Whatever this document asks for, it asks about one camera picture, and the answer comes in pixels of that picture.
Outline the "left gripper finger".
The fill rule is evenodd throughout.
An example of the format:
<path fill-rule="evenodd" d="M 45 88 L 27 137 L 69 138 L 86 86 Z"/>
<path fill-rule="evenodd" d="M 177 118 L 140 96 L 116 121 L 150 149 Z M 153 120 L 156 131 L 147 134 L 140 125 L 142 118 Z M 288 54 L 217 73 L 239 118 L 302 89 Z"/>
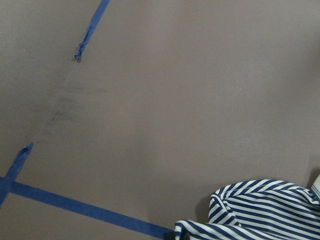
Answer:
<path fill-rule="evenodd" d="M 181 240 L 190 240 L 190 235 L 188 233 L 184 233 L 182 236 L 181 236 Z"/>

